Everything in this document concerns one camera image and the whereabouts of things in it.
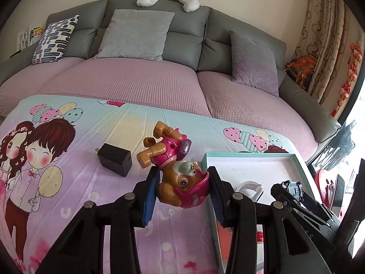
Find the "pink puppy toy figure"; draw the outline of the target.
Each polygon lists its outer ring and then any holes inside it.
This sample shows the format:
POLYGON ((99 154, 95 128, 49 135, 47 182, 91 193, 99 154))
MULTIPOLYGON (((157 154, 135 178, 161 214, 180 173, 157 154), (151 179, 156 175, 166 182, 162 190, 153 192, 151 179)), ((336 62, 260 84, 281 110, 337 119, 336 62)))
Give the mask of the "pink puppy toy figure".
POLYGON ((159 121, 154 136, 143 140, 145 150, 137 154, 142 168, 155 165, 162 172, 157 187, 161 203, 174 207, 194 208, 201 205, 209 194, 209 172, 202 172, 196 161, 187 161, 191 147, 187 135, 159 121))

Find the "grey sofa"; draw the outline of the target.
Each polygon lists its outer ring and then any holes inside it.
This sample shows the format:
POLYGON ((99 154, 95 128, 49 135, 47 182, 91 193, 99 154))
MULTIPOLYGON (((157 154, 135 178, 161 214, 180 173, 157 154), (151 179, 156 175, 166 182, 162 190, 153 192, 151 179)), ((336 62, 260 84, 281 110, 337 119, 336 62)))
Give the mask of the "grey sofa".
MULTIPOLYGON (((98 0, 48 16, 48 23, 79 14, 79 21, 65 49, 64 58, 96 59, 104 33, 116 9, 134 9, 134 0, 98 0)), ((180 4, 160 1, 156 11, 173 12, 164 46, 163 61, 190 67, 196 72, 219 72, 231 77, 231 40, 234 30, 273 51, 278 75, 279 97, 284 99, 309 125, 315 140, 323 144, 340 130, 336 119, 296 85, 283 70, 286 45, 283 41, 252 25, 213 8, 203 6, 186 13, 180 4)), ((31 64, 35 47, 30 46, 5 62, 19 71, 31 64)))

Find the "smartphone on stand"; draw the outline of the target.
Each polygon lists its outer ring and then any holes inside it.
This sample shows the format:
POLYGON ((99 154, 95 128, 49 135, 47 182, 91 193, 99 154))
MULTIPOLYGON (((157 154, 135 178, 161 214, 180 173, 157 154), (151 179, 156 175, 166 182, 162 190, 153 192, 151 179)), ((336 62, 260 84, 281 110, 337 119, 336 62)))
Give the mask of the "smartphone on stand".
POLYGON ((341 175, 336 175, 335 179, 331 179, 327 186, 327 200, 330 204, 331 211, 338 216, 342 215, 343 195, 345 192, 345 181, 341 175))

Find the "orange toy by curtain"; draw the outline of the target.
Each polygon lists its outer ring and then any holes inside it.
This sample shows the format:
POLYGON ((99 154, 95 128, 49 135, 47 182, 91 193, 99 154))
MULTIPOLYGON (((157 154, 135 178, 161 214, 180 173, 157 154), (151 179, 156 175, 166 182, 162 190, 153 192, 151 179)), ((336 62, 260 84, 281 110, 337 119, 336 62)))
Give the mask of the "orange toy by curtain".
POLYGON ((315 57, 305 55, 287 63, 284 71, 303 90, 308 91, 316 65, 317 59, 315 57))

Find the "black power adapter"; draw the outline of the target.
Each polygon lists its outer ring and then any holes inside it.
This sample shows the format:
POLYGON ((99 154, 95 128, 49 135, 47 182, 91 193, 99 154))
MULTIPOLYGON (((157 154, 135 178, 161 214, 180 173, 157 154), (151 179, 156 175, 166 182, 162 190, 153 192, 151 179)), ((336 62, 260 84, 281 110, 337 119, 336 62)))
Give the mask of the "black power adapter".
POLYGON ((103 167, 114 173, 126 177, 132 167, 130 150, 126 150, 110 144, 103 144, 96 149, 98 158, 103 167))

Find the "cartoon printed table cloth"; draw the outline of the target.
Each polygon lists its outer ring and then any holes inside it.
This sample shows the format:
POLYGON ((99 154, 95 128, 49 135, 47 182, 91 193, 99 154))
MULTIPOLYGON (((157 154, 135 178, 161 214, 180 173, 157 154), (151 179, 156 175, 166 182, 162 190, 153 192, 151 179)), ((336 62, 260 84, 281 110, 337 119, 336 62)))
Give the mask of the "cartoon printed table cloth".
POLYGON ((97 148, 136 156, 157 122, 187 135, 189 161, 208 152, 295 153, 274 131, 206 116, 88 98, 36 95, 1 125, 1 243, 21 273, 35 273, 84 202, 97 205, 130 192, 148 171, 137 160, 127 176, 104 167, 97 148))

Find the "light grey cushion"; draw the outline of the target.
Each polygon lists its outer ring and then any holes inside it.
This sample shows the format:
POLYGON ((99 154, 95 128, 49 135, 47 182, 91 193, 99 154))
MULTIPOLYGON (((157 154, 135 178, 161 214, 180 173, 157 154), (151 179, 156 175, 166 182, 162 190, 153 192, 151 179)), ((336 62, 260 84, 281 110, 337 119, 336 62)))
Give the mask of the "light grey cushion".
POLYGON ((116 9, 95 57, 161 62, 174 16, 165 11, 116 9))

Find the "grey purple cushion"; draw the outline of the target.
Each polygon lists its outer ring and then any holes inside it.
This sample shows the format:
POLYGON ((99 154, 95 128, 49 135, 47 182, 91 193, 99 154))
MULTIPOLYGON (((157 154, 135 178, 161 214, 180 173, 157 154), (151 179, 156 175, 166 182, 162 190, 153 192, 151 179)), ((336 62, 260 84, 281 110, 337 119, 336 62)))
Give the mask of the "grey purple cushion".
POLYGON ((232 81, 269 93, 278 93, 278 75, 273 51, 230 30, 232 81))

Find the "red plastic stool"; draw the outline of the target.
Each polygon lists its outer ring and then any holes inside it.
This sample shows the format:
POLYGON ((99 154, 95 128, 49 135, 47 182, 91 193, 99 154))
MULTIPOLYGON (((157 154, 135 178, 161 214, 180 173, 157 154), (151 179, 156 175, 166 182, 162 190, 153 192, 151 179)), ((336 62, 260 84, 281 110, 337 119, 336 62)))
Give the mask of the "red plastic stool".
POLYGON ((325 169, 320 169, 316 173, 314 180, 319 190, 322 203, 331 209, 336 188, 336 175, 325 169))

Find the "teal white box lid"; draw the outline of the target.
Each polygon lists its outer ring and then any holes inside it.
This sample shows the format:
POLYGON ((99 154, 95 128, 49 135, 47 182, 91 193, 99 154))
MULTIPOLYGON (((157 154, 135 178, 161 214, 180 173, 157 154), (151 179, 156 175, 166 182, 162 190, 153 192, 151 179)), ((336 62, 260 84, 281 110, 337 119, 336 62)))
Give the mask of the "teal white box lid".
MULTIPOLYGON (((295 154, 288 153, 225 153, 208 152, 202 161, 203 170, 216 167, 220 178, 229 182, 236 191, 245 181, 263 185, 263 195, 257 203, 271 204, 274 198, 270 190, 283 181, 300 181, 304 191, 313 199, 320 200, 319 191, 306 164, 295 154)), ((214 239, 218 273, 225 273, 233 229, 223 228, 216 220, 214 208, 208 198, 212 235, 214 239)), ((257 273, 263 273, 263 227, 257 225, 257 273)))

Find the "white smartwatch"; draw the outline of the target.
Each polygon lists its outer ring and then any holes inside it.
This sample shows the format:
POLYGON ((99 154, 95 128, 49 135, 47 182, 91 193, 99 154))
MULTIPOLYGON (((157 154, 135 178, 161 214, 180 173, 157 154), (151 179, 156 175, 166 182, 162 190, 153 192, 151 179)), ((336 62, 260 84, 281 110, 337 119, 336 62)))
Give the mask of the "white smartwatch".
POLYGON ((257 202, 263 195, 263 185, 255 181, 245 181, 237 187, 236 192, 247 196, 253 202, 257 202))

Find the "black white patterned cushion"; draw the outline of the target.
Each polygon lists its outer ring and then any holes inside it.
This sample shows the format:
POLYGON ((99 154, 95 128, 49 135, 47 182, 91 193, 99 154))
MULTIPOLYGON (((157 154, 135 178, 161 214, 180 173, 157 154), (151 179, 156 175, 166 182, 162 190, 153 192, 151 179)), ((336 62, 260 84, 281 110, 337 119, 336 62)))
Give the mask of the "black white patterned cushion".
POLYGON ((55 63, 61 61, 80 15, 50 23, 42 34, 33 54, 31 64, 55 63))

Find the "black toy car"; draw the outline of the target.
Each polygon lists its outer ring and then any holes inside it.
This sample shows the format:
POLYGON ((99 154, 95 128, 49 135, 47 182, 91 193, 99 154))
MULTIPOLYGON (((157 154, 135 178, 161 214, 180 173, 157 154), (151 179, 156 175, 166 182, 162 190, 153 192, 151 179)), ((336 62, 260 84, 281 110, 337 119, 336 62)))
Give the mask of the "black toy car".
POLYGON ((300 181, 284 181, 282 187, 291 194, 298 202, 304 200, 304 191, 300 181))

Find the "pink sofa cover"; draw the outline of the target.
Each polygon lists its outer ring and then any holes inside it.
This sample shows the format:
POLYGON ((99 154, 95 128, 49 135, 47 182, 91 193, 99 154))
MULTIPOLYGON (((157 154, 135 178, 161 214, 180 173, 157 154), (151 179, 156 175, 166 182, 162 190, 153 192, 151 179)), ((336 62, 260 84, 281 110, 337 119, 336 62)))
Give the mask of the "pink sofa cover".
POLYGON ((271 130, 291 140, 304 159, 318 146, 306 121, 281 97, 169 61, 64 58, 19 71, 1 64, 1 114, 32 95, 123 101, 271 130))

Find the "red chinese knot decoration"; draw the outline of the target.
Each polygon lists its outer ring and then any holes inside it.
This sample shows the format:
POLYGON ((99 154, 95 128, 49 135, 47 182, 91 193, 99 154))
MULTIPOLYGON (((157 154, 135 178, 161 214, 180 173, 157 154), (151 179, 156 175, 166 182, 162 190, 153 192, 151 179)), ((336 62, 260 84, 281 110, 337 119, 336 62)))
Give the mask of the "red chinese knot decoration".
POLYGON ((357 41, 356 43, 352 43, 349 46, 349 49, 351 51, 349 60, 347 62, 347 80, 340 86, 339 90, 339 98, 336 102, 336 107, 331 113, 331 116, 333 118, 336 118, 338 115, 338 112, 343 107, 345 101, 349 99, 351 96, 351 90, 353 86, 356 84, 358 75, 360 73, 360 64, 362 63, 363 59, 363 52, 360 47, 360 41, 357 41))

